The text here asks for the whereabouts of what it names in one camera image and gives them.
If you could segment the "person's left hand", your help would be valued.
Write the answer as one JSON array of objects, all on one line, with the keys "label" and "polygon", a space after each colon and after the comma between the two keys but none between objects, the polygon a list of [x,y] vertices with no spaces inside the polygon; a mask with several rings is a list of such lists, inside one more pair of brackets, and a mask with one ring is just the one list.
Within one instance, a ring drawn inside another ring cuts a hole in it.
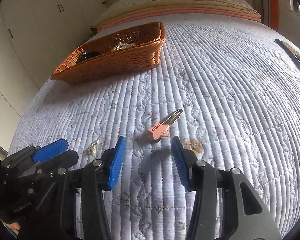
[{"label": "person's left hand", "polygon": [[11,229],[16,235],[19,234],[20,231],[20,224],[18,222],[14,222],[12,224],[4,223],[9,229]]}]

